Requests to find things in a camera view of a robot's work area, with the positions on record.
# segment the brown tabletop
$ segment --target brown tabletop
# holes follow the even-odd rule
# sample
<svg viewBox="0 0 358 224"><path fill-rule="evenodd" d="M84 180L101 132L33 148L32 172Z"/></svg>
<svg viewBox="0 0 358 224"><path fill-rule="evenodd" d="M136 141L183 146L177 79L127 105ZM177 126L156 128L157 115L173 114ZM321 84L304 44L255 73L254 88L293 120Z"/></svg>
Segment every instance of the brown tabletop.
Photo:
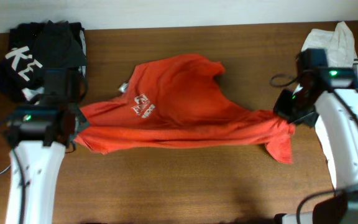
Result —
<svg viewBox="0 0 358 224"><path fill-rule="evenodd" d="M347 24L358 55L358 22ZM89 93L82 105L117 96L135 65L199 53L223 63L226 73L218 82L230 100L250 110L271 110L281 89L269 86L270 77L296 74L295 55L310 30L335 26L336 22L319 22L89 30ZM0 60L7 40L7 34L0 34ZM0 94L0 120L14 107ZM106 156L80 146L63 160L53 222L217 223L294 213L303 197L330 189L331 181L314 129L297 127L292 148L294 163L285 165L263 146L138 148ZM0 135L0 170L9 164L8 152ZM0 223L9 183L9 174L0 176Z"/></svg>

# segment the white wall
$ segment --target white wall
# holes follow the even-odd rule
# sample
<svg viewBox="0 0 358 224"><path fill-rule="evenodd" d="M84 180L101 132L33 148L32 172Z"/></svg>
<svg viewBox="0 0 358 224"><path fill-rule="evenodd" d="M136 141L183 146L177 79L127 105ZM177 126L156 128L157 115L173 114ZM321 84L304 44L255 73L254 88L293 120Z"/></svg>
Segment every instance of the white wall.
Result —
<svg viewBox="0 0 358 224"><path fill-rule="evenodd" d="M358 0L0 0L0 32L21 22L85 29L358 20Z"/></svg>

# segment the red shirt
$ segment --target red shirt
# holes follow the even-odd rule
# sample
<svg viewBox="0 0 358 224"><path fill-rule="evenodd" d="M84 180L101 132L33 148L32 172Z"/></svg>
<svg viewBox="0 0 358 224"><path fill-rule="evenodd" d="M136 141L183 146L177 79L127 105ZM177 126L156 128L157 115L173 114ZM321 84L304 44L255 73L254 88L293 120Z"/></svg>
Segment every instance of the red shirt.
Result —
<svg viewBox="0 0 358 224"><path fill-rule="evenodd" d="M122 96L81 109L91 126L76 142L103 154L264 143L274 159L291 163L294 125L226 99L213 79L223 73L219 62L197 54L138 65Z"/></svg>

